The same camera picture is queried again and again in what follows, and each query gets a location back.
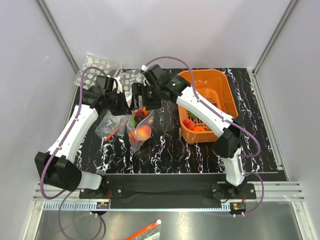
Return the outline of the dark red strawberry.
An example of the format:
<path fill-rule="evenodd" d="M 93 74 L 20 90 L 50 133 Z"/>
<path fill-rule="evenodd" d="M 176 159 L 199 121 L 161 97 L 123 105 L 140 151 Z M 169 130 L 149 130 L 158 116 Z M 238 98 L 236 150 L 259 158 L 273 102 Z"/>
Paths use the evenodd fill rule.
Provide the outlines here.
<path fill-rule="evenodd" d="M 138 109 L 134 115 L 134 120 L 137 124 L 139 124 L 142 120 L 144 120 L 148 116 L 148 112 L 145 108 Z"/>

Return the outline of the blue zipper clear bag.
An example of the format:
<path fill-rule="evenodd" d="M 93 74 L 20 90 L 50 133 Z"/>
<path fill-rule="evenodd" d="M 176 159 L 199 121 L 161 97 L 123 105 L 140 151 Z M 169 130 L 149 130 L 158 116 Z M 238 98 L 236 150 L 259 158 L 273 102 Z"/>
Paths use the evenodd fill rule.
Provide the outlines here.
<path fill-rule="evenodd" d="M 154 118 L 154 110 L 146 110 L 145 107 L 134 110 L 128 117 L 126 130 L 134 154 L 152 136 Z"/>

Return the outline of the peach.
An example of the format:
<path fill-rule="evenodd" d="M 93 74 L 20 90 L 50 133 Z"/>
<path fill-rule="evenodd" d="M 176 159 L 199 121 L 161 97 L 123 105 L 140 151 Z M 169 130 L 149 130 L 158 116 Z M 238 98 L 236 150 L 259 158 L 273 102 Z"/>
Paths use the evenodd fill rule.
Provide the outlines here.
<path fill-rule="evenodd" d="M 150 126 L 143 124 L 137 127 L 136 129 L 132 129 L 128 133 L 129 139 L 134 142 L 144 142 L 151 137 L 152 129 Z"/>

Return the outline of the orange plastic basket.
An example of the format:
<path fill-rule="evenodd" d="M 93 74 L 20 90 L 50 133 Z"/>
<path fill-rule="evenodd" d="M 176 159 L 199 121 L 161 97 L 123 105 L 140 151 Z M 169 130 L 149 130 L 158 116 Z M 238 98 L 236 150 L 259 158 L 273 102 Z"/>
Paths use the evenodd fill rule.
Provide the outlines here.
<path fill-rule="evenodd" d="M 216 69 L 182 71 L 178 76 L 187 80 L 186 88 L 177 99 L 181 134 L 190 144 L 215 142 L 238 117 L 237 107 L 227 76 Z M 195 132 L 183 125 L 183 120 L 195 115 L 194 126 L 202 126 L 204 132 Z"/>

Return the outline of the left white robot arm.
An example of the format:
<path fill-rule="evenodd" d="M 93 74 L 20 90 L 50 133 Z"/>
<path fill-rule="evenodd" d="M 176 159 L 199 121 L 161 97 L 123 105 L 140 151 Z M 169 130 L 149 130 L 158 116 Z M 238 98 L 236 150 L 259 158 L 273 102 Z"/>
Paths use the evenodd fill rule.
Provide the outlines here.
<path fill-rule="evenodd" d="M 108 193 L 108 186 L 97 173 L 81 171 L 74 165 L 79 146 L 90 127 L 105 110 L 116 115 L 128 109 L 120 77 L 99 75 L 94 86 L 83 90 L 79 103 L 54 144 L 46 152 L 38 152 L 34 158 L 40 177 L 40 191 L 50 185 L 63 191 L 90 189 L 97 198 Z"/>

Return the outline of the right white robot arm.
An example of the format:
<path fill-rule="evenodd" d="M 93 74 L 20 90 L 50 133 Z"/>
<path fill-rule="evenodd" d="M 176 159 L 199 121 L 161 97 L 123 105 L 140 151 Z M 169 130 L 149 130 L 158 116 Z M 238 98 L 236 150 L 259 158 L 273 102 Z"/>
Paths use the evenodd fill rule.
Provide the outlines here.
<path fill-rule="evenodd" d="M 223 160 L 226 183 L 221 188 L 232 198 L 239 198 L 245 192 L 247 184 L 243 172 L 241 139 L 244 124 L 240 117 L 233 117 L 214 106 L 196 90 L 194 71 L 189 71 L 190 79 L 178 74 L 169 77 L 164 70 L 154 64 L 142 65 L 141 74 L 146 82 L 133 87 L 135 96 L 141 96 L 146 107 L 156 108 L 162 100 L 175 103 L 192 112 L 206 124 L 216 136 L 214 152 Z"/>

